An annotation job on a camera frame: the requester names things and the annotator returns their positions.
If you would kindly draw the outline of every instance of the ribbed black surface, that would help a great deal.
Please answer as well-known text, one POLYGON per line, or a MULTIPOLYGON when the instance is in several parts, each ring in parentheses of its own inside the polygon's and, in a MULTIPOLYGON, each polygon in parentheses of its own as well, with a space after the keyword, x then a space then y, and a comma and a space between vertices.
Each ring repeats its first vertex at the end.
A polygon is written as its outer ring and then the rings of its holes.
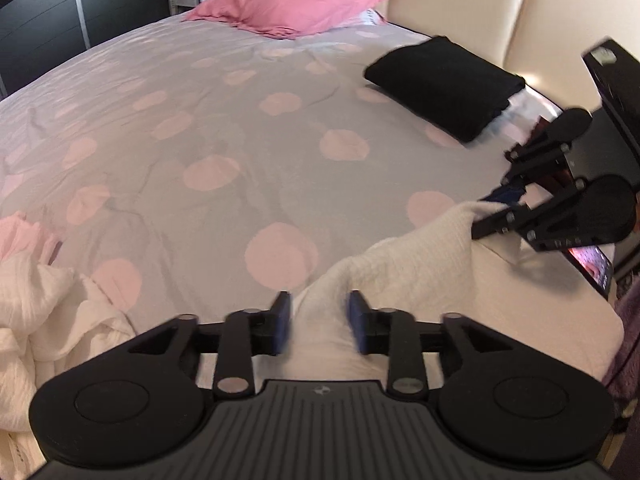
POLYGON ((270 381, 259 396, 219 406, 190 443, 142 466, 88 471, 49 463, 34 480, 599 480, 585 463, 515 472, 458 449, 423 406, 375 382, 270 381))

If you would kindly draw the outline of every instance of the upholstered headboard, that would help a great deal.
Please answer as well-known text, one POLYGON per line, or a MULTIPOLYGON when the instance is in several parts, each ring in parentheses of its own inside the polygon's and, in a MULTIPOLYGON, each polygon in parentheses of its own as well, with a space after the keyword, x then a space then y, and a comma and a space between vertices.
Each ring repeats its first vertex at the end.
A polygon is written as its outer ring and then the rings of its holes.
POLYGON ((640 0, 388 0, 386 16, 448 36, 561 106, 598 106, 581 56, 601 38, 640 59, 640 0))

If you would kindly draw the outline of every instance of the metal screw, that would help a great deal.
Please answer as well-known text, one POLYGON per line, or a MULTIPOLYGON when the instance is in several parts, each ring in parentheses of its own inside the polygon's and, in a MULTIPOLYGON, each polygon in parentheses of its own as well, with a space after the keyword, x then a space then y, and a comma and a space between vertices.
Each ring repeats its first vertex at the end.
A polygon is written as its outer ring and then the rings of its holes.
POLYGON ((218 389, 226 394, 241 394, 249 387, 242 377, 227 377, 218 381, 218 389))
POLYGON ((413 395, 422 391, 424 383, 413 377, 403 377, 402 379, 396 379, 392 388, 401 394, 413 395))

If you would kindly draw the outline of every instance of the black circular plate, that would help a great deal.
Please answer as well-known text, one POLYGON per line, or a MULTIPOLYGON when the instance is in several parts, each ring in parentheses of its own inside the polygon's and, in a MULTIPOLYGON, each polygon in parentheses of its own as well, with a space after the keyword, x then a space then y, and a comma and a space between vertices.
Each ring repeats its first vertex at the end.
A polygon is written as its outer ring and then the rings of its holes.
POLYGON ((30 423, 48 460, 83 467, 143 463, 175 449, 202 419, 198 387, 154 355, 88 362, 37 392, 30 423))
POLYGON ((548 466, 594 453, 613 423, 606 389, 536 352, 478 354, 438 397, 446 427, 500 462, 548 466))

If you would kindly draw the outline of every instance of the white towel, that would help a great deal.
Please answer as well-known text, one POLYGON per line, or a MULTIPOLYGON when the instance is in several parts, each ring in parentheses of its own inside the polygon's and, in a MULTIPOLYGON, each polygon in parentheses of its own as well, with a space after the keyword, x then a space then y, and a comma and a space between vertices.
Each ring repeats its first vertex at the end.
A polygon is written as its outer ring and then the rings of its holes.
POLYGON ((133 335, 91 279, 27 252, 0 262, 2 480, 22 480, 44 463, 28 419, 36 389, 133 335))
MULTIPOLYGON (((535 253, 515 234, 471 240, 471 224, 503 208, 465 203, 401 238, 346 258, 294 302, 290 344, 261 358, 258 378, 378 379, 386 358, 361 356, 345 315, 357 289, 372 308, 421 321, 459 312, 601 379, 622 342, 622 322, 561 253, 535 253)), ((430 386, 442 376, 425 354, 430 386)))

